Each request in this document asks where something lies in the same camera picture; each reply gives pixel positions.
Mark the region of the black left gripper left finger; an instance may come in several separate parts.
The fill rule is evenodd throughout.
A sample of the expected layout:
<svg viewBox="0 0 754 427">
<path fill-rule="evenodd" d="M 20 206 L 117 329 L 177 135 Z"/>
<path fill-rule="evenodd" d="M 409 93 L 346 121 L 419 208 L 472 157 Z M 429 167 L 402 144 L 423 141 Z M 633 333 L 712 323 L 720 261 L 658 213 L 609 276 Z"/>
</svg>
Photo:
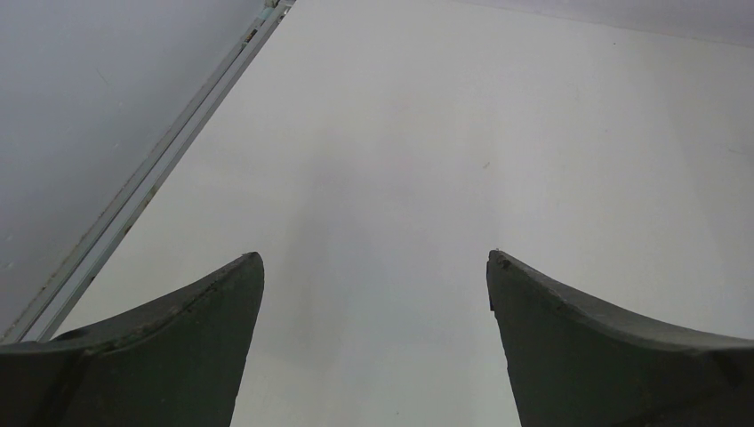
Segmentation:
<svg viewBox="0 0 754 427">
<path fill-rule="evenodd" d="M 257 253 L 48 342 L 1 349 L 4 426 L 227 426 L 264 290 Z"/>
</svg>

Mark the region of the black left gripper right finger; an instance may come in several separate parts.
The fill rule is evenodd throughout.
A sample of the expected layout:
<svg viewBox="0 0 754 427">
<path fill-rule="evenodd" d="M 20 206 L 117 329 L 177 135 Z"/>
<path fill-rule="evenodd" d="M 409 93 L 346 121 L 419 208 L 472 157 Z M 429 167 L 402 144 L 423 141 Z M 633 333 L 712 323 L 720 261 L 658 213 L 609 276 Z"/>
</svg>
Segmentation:
<svg viewBox="0 0 754 427">
<path fill-rule="evenodd" d="M 752 425 L 751 340 L 625 310 L 500 250 L 486 283 L 522 425 Z"/>
</svg>

